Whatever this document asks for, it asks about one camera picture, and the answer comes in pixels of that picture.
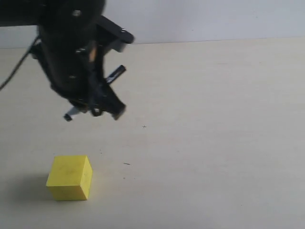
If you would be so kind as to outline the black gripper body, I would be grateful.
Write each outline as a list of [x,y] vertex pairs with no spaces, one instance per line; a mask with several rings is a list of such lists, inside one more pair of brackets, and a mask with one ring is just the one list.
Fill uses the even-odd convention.
[[51,88],[67,99],[86,99],[100,77],[99,14],[47,14],[38,26]]

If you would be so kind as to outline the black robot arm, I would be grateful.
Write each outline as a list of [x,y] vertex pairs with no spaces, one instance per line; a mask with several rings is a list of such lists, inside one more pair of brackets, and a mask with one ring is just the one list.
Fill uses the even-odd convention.
[[121,52],[134,36],[104,17],[104,7],[103,0],[3,0],[0,24],[36,26],[38,35],[26,53],[39,62],[51,89],[77,112],[119,119],[126,106],[111,83],[125,67],[105,77],[104,56]]

